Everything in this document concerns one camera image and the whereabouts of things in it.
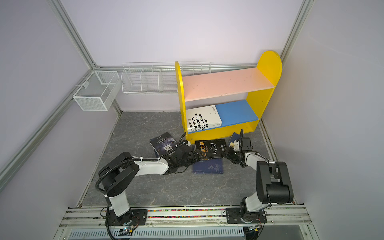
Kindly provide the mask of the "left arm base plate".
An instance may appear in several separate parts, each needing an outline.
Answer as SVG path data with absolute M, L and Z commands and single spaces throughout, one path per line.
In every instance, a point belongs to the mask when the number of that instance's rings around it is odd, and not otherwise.
M 130 209 L 120 217 L 117 217 L 113 210 L 108 210 L 106 219 L 109 226 L 144 226 L 147 215 L 147 209 Z

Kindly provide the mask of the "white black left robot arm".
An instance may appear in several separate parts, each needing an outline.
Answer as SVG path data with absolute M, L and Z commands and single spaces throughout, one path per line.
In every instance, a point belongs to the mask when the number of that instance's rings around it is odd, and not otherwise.
M 108 209 L 116 217 L 122 217 L 131 210 L 126 189 L 135 177 L 179 174 L 180 167 L 187 169 L 201 160 L 199 154 L 187 144 L 177 145 L 170 154 L 157 158 L 134 157 L 129 152 L 123 152 L 99 171 L 95 189 L 106 199 Z

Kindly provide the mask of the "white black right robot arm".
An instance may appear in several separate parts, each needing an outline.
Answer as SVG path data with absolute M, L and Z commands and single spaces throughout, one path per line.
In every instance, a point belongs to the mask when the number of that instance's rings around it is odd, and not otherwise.
M 233 164 L 256 171 L 256 192 L 240 203 L 241 216 L 260 214 L 273 203 L 283 205 L 294 201 L 294 192 L 285 162 L 272 161 L 254 151 L 244 130 L 233 133 L 225 156 Z

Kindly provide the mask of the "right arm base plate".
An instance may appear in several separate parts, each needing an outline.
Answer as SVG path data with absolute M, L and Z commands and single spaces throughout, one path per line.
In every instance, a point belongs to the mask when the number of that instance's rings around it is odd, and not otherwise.
M 226 218 L 228 224 L 265 224 L 267 223 L 266 212 L 248 212 L 243 211 L 240 207 L 226 208 L 223 211 L 223 217 Z

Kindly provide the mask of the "dark eye cover book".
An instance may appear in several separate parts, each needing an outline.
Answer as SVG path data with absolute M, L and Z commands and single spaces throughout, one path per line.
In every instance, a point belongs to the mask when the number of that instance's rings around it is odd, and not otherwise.
M 151 139 L 150 144 L 158 156 L 169 155 L 173 153 L 178 146 L 178 142 L 171 136 L 169 132 Z

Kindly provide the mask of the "white booklet black text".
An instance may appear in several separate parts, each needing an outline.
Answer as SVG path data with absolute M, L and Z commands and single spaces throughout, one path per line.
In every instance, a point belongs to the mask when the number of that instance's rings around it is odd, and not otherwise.
M 188 109 L 186 113 L 188 133 L 222 126 L 222 120 L 215 105 Z

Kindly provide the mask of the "black book orange title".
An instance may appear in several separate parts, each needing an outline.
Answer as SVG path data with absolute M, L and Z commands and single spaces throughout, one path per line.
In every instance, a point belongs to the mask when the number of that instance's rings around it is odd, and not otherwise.
M 195 141 L 195 147 L 201 160 L 222 159 L 226 156 L 225 139 Z

